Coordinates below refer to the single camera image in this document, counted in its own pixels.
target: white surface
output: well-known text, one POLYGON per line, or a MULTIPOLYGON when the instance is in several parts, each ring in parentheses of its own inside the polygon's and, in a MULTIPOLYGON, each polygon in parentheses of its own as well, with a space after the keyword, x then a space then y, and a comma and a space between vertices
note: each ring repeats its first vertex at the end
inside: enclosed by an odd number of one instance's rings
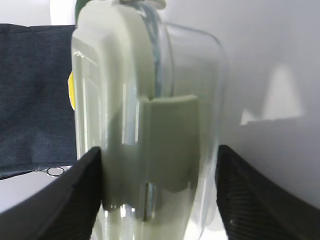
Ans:
POLYGON ((0 23, 51 25, 50 0, 1 0, 0 23))
POLYGON ((1 180, 0 213, 37 193, 54 179, 43 172, 32 172, 1 180))
POLYGON ((224 45, 230 80, 222 143, 318 208, 319 8, 318 0, 167 0, 163 13, 224 45))
POLYGON ((49 0, 52 25, 75 24, 75 6, 77 0, 49 0))

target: plastic food container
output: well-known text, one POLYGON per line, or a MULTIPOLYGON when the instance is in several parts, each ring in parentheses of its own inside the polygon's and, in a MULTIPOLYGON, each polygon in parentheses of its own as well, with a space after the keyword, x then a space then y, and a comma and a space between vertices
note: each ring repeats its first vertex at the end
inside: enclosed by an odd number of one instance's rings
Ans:
POLYGON ((153 5, 91 1, 72 37, 77 154, 102 151, 97 240, 197 240, 216 209, 226 61, 153 5))

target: transparent plastic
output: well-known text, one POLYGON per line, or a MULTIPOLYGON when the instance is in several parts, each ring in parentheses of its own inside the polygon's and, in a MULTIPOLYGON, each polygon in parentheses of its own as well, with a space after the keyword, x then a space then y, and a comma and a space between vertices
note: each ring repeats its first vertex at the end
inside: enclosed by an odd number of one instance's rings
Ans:
POLYGON ((95 238, 198 240, 216 209, 223 49, 206 32, 162 22, 144 2, 119 8, 143 24, 139 32, 115 15, 111 34, 101 22, 112 12, 98 2, 80 14, 72 39, 78 157, 102 150, 95 238), (86 18, 99 24, 86 29, 86 18))

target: yellow object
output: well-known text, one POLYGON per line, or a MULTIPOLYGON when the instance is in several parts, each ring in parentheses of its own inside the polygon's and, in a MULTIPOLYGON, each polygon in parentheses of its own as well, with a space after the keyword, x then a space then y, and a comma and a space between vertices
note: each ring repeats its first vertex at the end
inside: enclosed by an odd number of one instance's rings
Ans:
POLYGON ((75 98, 75 85, 74 85, 74 73, 71 72, 68 79, 68 87, 69 87, 69 99, 71 103, 71 107, 73 110, 76 109, 76 98, 75 98))

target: denim-like fabric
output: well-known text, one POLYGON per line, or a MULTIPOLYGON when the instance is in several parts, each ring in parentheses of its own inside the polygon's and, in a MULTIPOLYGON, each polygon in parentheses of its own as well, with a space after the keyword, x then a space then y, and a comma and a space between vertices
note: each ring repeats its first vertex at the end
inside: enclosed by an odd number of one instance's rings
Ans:
POLYGON ((73 165, 75 26, 0 24, 0 175, 73 165))

